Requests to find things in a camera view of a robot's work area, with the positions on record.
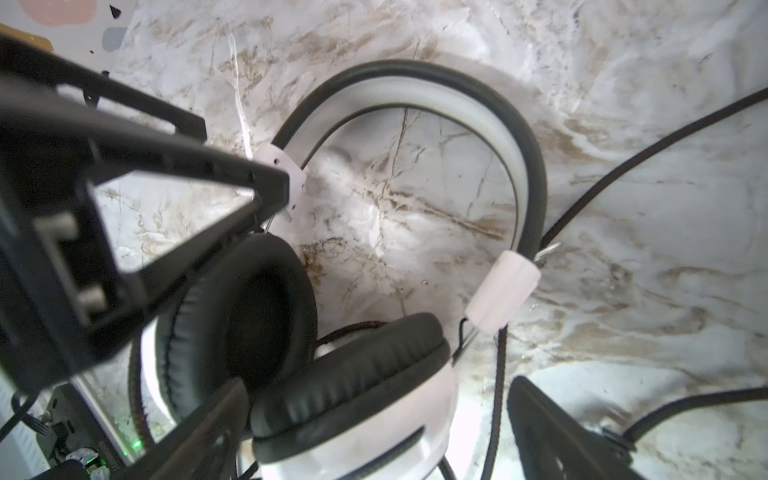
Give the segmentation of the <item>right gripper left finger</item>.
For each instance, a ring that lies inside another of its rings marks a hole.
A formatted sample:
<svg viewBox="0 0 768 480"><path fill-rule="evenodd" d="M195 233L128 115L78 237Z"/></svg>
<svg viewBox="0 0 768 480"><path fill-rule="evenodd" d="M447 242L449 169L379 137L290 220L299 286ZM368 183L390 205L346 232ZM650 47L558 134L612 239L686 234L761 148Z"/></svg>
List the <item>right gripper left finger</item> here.
<svg viewBox="0 0 768 480"><path fill-rule="evenodd" d="M225 382L148 454L115 479L229 479L245 429L249 397L239 378Z"/></svg>

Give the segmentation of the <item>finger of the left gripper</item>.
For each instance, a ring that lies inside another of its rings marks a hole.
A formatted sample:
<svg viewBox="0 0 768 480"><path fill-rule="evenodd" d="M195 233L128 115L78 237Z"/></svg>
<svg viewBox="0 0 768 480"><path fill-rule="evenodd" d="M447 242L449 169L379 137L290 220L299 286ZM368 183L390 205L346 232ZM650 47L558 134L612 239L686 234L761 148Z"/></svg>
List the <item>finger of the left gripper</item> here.
<svg viewBox="0 0 768 480"><path fill-rule="evenodd" d="M1 367L41 390L116 355L246 232L287 173L202 117L1 39Z"/></svg>

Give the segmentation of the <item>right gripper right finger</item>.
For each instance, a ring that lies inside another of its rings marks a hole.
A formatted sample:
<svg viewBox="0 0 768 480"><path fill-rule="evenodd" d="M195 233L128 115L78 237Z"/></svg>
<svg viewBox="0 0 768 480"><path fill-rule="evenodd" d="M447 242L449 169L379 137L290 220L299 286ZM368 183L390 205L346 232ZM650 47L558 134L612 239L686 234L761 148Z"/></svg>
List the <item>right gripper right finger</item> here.
<svg viewBox="0 0 768 480"><path fill-rule="evenodd" d="M584 429L523 376L513 379L507 411L527 479L639 479L609 443Z"/></svg>

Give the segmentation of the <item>white black headphones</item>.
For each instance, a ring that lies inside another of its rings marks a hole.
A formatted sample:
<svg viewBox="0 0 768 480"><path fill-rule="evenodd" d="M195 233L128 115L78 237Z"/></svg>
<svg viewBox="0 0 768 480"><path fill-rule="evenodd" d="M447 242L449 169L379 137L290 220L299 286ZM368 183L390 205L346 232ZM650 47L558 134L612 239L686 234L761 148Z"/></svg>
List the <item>white black headphones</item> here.
<svg viewBox="0 0 768 480"><path fill-rule="evenodd" d="M365 113L403 107L448 118L482 139L514 188L515 234L471 299L479 331L504 332L539 271L546 174L519 112L477 80L413 60L362 64L302 101L269 145L271 164L298 177L325 140ZM441 462L458 388L448 340L422 312L377 323L325 354L317 310L293 249L247 233L157 322L157 375L178 425L225 382L243 381L253 470L265 479L421 479Z"/></svg>

